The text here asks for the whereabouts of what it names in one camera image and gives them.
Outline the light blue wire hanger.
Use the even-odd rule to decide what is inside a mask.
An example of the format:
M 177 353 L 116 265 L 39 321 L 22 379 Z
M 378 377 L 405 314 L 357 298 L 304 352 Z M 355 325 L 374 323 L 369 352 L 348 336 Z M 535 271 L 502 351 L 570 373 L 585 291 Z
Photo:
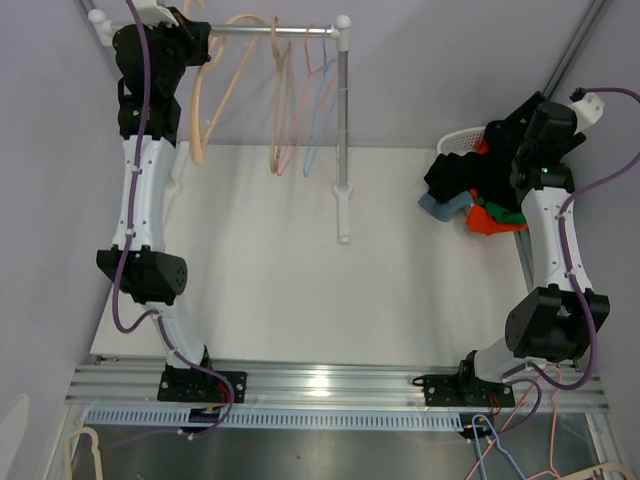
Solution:
M 337 75 L 333 73 L 337 64 L 337 55 L 329 54 L 329 37 L 332 27 L 326 26 L 322 37 L 322 65 L 316 70 L 308 68 L 311 76 L 320 74 L 314 96 L 313 110 L 309 120 L 308 143 L 303 162 L 303 176 L 309 177 L 318 155 L 322 136 L 328 128 L 328 122 L 333 112 L 335 101 L 328 101 L 333 91 Z

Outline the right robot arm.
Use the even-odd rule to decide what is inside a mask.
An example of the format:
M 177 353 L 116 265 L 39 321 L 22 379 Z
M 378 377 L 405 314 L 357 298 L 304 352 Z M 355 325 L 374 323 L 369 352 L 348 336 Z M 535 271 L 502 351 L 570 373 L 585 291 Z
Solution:
M 569 104 L 538 96 L 524 108 L 525 129 L 510 182 L 528 226 L 533 284 L 509 313 L 503 338 L 471 352 L 461 363 L 455 392 L 470 405 L 486 398 L 491 387 L 513 381 L 517 373 L 569 360 L 587 361 L 582 377 L 567 386 L 582 387 L 594 373 L 598 330 L 610 313 L 608 297 L 595 293 L 581 259 L 574 221 L 579 192 L 562 161 L 601 119 L 604 103 L 595 93 L 579 89 Z

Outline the green t shirt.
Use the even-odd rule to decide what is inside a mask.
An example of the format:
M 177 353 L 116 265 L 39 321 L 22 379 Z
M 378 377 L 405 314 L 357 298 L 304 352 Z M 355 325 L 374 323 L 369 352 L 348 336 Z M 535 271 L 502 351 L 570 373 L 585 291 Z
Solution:
M 512 211 L 494 202 L 486 202 L 482 197 L 476 199 L 476 204 L 482 207 L 487 214 L 499 224 L 523 225 L 525 216 L 520 211 Z

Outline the black t shirt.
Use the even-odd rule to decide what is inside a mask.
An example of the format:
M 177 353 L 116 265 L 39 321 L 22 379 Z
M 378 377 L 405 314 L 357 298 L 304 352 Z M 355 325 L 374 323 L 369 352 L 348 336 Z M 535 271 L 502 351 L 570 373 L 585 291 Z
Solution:
M 501 121 L 495 120 L 484 127 L 485 132 L 479 153 L 436 157 L 424 176 L 431 196 L 441 203 L 447 202 L 456 195 L 468 191 L 474 180 L 488 178 L 490 173 L 498 170 L 498 164 L 506 167 L 510 180 L 511 164 L 517 148 L 507 146 L 500 139 L 500 124 Z

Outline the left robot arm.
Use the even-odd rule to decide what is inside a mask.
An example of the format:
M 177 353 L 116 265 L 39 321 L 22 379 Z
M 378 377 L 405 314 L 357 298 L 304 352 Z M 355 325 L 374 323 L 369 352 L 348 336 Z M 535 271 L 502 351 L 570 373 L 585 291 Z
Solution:
M 187 369 L 179 385 L 194 401 L 209 398 L 216 379 L 202 368 L 207 348 L 186 307 L 186 261 L 166 251 L 164 207 L 181 116 L 175 92 L 187 68 L 209 60 L 210 31 L 206 22 L 180 17 L 175 26 L 139 23 L 115 33 L 125 176 L 112 245 L 96 256 L 99 269 L 113 283 L 116 329 L 131 334 L 152 319 L 168 365 Z

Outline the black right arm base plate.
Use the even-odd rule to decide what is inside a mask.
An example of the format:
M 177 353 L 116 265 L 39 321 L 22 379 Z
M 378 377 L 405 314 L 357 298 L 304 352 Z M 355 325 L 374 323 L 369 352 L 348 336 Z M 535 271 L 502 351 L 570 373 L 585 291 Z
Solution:
M 474 375 L 425 374 L 413 378 L 411 383 L 422 390 L 428 407 L 515 406 L 515 396 L 510 387 L 480 380 Z

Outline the grey-blue t shirt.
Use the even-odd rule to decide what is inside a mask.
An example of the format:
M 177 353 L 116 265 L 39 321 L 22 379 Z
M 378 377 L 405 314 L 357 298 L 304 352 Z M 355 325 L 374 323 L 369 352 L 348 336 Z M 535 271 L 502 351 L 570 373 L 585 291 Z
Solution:
M 457 212 L 472 202 L 473 197 L 469 191 L 462 192 L 444 203 L 437 201 L 429 192 L 426 192 L 418 200 L 418 205 L 437 220 L 449 222 Z

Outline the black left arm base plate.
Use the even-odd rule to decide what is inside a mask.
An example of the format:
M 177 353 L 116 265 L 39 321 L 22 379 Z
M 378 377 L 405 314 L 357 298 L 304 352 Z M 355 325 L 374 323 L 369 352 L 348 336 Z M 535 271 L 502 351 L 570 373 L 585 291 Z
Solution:
M 234 402 L 242 404 L 245 399 L 248 374 L 246 371 L 220 371 L 234 390 Z M 176 368 L 166 364 L 157 391 L 160 402 L 178 403 L 224 403 L 228 401 L 229 388 L 209 374 L 191 367 Z

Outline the orange t shirt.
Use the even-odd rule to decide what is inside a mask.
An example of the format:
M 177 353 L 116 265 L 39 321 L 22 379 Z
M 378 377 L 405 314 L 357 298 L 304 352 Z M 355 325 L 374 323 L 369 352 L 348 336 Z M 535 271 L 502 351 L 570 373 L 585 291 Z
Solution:
M 527 227 L 527 222 L 523 225 L 496 223 L 482 207 L 476 204 L 476 199 L 482 197 L 486 202 L 494 202 L 509 210 L 520 211 L 522 213 L 517 204 L 515 191 L 511 186 L 506 167 L 498 164 L 497 168 L 498 170 L 490 173 L 488 178 L 474 180 L 468 189 L 473 197 L 473 202 L 467 213 L 466 226 L 472 233 L 491 236 L 501 233 L 518 232 Z

